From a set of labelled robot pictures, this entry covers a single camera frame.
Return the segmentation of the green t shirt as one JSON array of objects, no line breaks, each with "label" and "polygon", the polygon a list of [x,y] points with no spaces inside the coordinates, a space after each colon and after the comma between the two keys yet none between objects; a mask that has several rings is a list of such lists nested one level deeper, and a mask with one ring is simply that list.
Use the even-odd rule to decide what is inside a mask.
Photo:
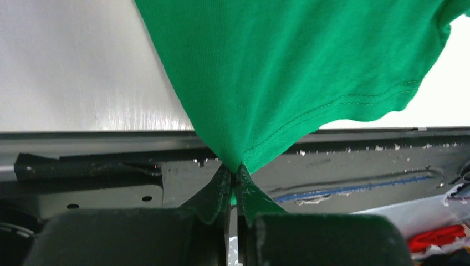
[{"label": "green t shirt", "polygon": [[197,135],[255,172],[336,120],[402,111],[468,1],[136,1]]}]

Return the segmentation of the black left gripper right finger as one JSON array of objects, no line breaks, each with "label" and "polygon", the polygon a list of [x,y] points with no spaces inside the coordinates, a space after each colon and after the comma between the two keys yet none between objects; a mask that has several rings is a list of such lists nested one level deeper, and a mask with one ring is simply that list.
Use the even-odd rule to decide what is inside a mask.
[{"label": "black left gripper right finger", "polygon": [[243,265],[412,265],[401,233],[384,217],[289,213],[244,165],[234,176],[234,190]]}]

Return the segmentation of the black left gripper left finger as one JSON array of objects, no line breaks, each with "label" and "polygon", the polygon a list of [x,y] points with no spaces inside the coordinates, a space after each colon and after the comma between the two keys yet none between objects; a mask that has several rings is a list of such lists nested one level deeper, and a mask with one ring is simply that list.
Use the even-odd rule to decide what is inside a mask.
[{"label": "black left gripper left finger", "polygon": [[52,218],[25,265],[226,265],[231,172],[177,208],[75,210]]}]

